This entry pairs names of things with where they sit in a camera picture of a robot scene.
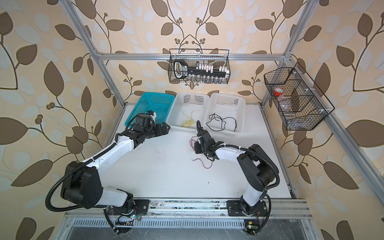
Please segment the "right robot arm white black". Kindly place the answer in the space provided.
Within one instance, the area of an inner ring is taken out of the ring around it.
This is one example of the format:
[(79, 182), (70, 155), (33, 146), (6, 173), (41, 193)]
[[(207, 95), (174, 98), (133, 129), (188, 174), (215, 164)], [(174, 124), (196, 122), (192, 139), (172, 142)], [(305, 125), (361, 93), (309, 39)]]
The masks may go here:
[(196, 123), (197, 142), (194, 143), (196, 154), (203, 154), (208, 160), (228, 160), (239, 164), (248, 182), (246, 191), (240, 198), (240, 211), (245, 216), (252, 216), (270, 189), (280, 184), (279, 169), (264, 150), (257, 144), (248, 148), (216, 142), (205, 130), (200, 121)]

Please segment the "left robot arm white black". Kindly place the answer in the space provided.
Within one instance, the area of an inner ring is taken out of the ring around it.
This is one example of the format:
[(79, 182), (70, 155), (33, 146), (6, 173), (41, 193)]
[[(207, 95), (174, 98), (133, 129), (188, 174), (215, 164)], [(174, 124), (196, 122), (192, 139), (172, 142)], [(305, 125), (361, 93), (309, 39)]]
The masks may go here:
[(156, 121), (156, 113), (138, 114), (125, 130), (115, 135), (113, 142), (83, 162), (71, 162), (49, 190), (45, 205), (51, 212), (67, 212), (79, 208), (118, 208), (129, 215), (136, 210), (133, 194), (102, 186), (101, 176), (125, 154), (146, 139), (167, 135), (171, 127)]

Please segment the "teal plastic basket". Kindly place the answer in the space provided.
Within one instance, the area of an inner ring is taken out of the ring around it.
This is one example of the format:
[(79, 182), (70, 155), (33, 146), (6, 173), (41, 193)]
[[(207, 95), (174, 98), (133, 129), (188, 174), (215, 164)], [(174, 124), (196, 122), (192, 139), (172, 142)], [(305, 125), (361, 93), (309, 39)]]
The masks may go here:
[(171, 107), (174, 103), (175, 97), (163, 93), (143, 93), (138, 103), (131, 111), (129, 117), (125, 122), (125, 126), (135, 123), (136, 120), (132, 119), (138, 114), (145, 114), (148, 111), (156, 113), (156, 123), (163, 123), (167, 120)]

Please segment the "right white plastic basket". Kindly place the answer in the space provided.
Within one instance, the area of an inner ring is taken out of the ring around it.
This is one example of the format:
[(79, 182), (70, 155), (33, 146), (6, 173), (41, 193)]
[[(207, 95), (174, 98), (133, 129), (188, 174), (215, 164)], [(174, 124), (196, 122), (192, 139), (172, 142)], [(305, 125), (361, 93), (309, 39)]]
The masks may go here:
[(245, 113), (244, 98), (214, 93), (210, 97), (204, 124), (213, 132), (236, 137), (244, 130)]

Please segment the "white plastic basket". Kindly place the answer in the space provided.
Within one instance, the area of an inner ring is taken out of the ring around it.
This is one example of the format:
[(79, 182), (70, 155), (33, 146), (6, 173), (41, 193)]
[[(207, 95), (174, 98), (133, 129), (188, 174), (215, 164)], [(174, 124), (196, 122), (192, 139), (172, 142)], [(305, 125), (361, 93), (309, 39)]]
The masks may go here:
[(178, 93), (171, 107), (166, 123), (172, 130), (197, 132), (197, 121), (205, 119), (210, 103), (208, 95), (197, 93)]
[(245, 113), (244, 98), (214, 93), (210, 97), (204, 124), (213, 132), (236, 137), (244, 130)]

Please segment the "middle white plastic basket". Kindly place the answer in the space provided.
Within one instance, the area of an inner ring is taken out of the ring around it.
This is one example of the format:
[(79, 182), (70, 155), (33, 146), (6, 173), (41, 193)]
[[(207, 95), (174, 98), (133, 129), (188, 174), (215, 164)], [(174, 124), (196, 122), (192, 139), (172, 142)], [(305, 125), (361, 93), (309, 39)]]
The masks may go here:
[(197, 132), (197, 121), (205, 119), (210, 103), (208, 95), (197, 93), (178, 93), (171, 107), (166, 123), (172, 130)]

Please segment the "black tool with vials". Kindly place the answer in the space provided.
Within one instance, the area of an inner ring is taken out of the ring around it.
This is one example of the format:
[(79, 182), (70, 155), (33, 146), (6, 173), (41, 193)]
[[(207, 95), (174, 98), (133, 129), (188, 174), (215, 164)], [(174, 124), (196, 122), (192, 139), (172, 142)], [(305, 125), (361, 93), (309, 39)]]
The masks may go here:
[(193, 79), (195, 77), (228, 79), (231, 74), (227, 67), (219, 66), (219, 68), (215, 68), (213, 65), (204, 64), (197, 64), (193, 67), (183, 60), (175, 61), (172, 65), (172, 70), (177, 79)]

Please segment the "red capped item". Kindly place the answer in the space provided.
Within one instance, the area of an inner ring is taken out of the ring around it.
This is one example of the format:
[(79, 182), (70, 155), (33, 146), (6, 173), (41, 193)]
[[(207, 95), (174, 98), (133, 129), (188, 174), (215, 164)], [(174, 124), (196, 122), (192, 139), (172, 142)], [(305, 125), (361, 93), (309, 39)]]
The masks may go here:
[(282, 88), (275, 88), (274, 89), (274, 95), (276, 97), (281, 96), (283, 94), (284, 90)]

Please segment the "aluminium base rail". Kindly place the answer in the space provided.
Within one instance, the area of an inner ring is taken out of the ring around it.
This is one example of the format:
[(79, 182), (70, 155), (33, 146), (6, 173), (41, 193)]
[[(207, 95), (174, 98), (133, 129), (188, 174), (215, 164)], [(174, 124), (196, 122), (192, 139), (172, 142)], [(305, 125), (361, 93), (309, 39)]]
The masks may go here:
[(75, 210), (65, 214), (72, 227), (243, 229), (269, 220), (307, 222), (307, 202), (295, 199), (263, 200), (256, 212), (245, 215), (234, 199), (137, 199), (138, 210), (124, 216), (116, 208)]

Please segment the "aluminium frame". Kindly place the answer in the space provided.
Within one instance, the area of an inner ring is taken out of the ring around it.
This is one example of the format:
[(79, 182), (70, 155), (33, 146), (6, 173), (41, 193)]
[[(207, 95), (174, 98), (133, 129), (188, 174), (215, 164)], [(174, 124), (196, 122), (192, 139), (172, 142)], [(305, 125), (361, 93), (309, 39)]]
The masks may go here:
[[(116, 83), (111, 77), (106, 65), (104, 62), (106, 60), (123, 60), (123, 61), (133, 61), (133, 60), (143, 60), (143, 61), (154, 61), (154, 60), (169, 60), (170, 66), (173, 66), (174, 60), (201, 60), (205, 56), (204, 53), (198, 53), (196, 50), (192, 49), (189, 52), (182, 53), (177, 51), (175, 54), (105, 54), (100, 53), (96, 49), (91, 37), (88, 34), (85, 26), (83, 25), (79, 15), (75, 10), (75, 4), (72, 1), (60, 1), (60, 4), (70, 19), (71, 23), (74, 25), (77, 33), (80, 35), (87, 51), (90, 53), (92, 59), (96, 62), (96, 66), (102, 73), (102, 76), (106, 80), (107, 86), (111, 89), (113, 94), (116, 94), (118, 103), (122, 106), (126, 106), (125, 100), (120, 93)], [(326, 113), (323, 121), (328, 125), (336, 139), (339, 141), (340, 145), (343, 147), (345, 152), (351, 158), (352, 162), (356, 165), (357, 169), (361, 172), (368, 186), (371, 188), (373, 193), (376, 195), (380, 203), (384, 202), (384, 178), (379, 174), (378, 170), (373, 166), (369, 161), (366, 154), (358, 147), (357, 143), (353, 140), (352, 135), (348, 133), (346, 129), (342, 127), (342, 124), (339, 120), (336, 119), (336, 114), (332, 113), (334, 106), (332, 105), (330, 99), (325, 94), (319, 95), (318, 91), (315, 89), (317, 84), (314, 79), (304, 71), (304, 67), (299, 63), (295, 63), (291, 58), (291, 53), (293, 48), (289, 48), (287, 52), (282, 55), (274, 54), (227, 54), (227, 55), (218, 55), (218, 57), (223, 58), (225, 61), (278, 61), (279, 68), (274, 71), (273, 76), (278, 77), (282, 75), (282, 68), (289, 67), (292, 68), (297, 75), (300, 76), (301, 80), (305, 83), (306, 92), (318, 101), (319, 105), (323, 107), (323, 112)]]

